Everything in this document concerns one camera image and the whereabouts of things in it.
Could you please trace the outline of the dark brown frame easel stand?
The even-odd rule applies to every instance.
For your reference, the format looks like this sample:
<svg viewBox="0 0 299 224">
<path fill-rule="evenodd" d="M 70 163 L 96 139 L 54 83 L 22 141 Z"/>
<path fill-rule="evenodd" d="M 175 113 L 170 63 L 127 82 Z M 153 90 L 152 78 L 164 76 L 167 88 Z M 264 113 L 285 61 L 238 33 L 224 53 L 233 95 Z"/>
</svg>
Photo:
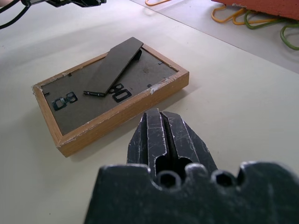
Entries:
<svg viewBox="0 0 299 224">
<path fill-rule="evenodd" d="M 83 93 L 89 96 L 105 96 L 142 46 L 143 42 L 131 37 L 111 48 L 91 76 Z"/>
</svg>

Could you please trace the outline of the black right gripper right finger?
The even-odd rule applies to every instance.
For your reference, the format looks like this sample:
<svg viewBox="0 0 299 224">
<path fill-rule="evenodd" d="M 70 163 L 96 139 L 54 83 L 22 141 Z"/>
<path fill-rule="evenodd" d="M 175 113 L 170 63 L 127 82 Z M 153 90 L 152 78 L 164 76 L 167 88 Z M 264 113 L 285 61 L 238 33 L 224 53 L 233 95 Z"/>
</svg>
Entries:
<svg viewBox="0 0 299 224">
<path fill-rule="evenodd" d="M 204 141 L 188 126 L 180 115 L 162 112 L 167 140 L 170 143 L 169 160 L 171 168 L 178 174 L 185 174 L 190 163 L 203 165 L 211 174 L 217 166 Z"/>
</svg>

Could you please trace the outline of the orange box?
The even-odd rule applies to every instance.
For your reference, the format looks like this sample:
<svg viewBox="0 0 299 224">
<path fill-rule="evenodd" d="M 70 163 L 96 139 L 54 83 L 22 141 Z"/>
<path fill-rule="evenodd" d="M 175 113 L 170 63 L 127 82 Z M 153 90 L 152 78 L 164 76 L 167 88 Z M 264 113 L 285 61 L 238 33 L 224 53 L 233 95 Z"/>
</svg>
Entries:
<svg viewBox="0 0 299 224">
<path fill-rule="evenodd" d="M 299 0 L 211 0 L 299 21 Z"/>
</svg>

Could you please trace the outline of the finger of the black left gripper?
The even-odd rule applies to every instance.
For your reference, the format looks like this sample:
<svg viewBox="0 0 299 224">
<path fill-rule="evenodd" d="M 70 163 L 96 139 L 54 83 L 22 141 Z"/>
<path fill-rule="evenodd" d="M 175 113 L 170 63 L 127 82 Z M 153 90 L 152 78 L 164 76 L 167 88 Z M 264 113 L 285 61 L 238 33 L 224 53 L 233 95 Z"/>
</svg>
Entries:
<svg viewBox="0 0 299 224">
<path fill-rule="evenodd" d="M 46 2 L 54 7 L 61 7 L 71 3 L 79 7 L 96 7 L 106 4 L 107 0 L 47 0 Z"/>
</svg>

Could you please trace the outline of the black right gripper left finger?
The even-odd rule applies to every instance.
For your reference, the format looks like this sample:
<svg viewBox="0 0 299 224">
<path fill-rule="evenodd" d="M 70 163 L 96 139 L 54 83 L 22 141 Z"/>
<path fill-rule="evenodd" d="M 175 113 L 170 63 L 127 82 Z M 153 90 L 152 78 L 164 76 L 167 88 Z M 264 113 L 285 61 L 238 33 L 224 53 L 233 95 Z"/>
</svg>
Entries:
<svg viewBox="0 0 299 224">
<path fill-rule="evenodd" d="M 165 130 L 165 123 L 172 117 L 171 112 L 150 109 L 141 117 L 128 145 L 127 164 L 147 165 L 152 174 L 171 172 L 168 154 L 170 136 Z"/>
</svg>

